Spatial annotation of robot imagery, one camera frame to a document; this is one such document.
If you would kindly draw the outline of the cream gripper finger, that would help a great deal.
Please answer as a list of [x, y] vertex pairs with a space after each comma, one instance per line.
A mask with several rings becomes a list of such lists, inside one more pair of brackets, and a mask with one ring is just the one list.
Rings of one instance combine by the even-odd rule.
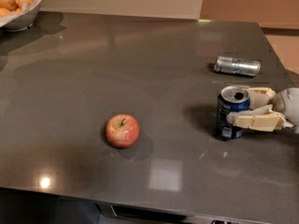
[[270, 88], [257, 87], [257, 88], [247, 88], [250, 98], [250, 109], [259, 108], [265, 105], [270, 105], [272, 99], [277, 94]]
[[260, 132], [273, 132], [294, 127], [282, 113], [273, 111], [272, 107], [272, 105], [265, 105], [253, 110], [230, 112], [226, 120], [235, 127]]

